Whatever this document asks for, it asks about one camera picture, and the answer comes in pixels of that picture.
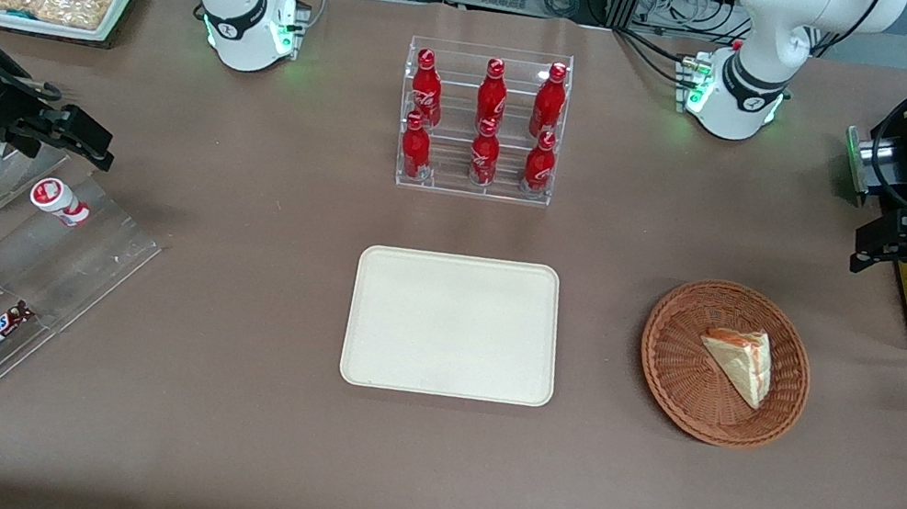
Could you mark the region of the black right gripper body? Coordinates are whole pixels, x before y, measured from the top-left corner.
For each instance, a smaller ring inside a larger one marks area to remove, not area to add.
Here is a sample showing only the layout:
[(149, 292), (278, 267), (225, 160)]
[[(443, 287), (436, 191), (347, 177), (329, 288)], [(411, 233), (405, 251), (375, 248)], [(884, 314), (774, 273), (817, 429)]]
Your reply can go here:
[(8, 143), (38, 140), (52, 147), (66, 146), (56, 121), (61, 110), (45, 95), (34, 95), (0, 77), (0, 139)]

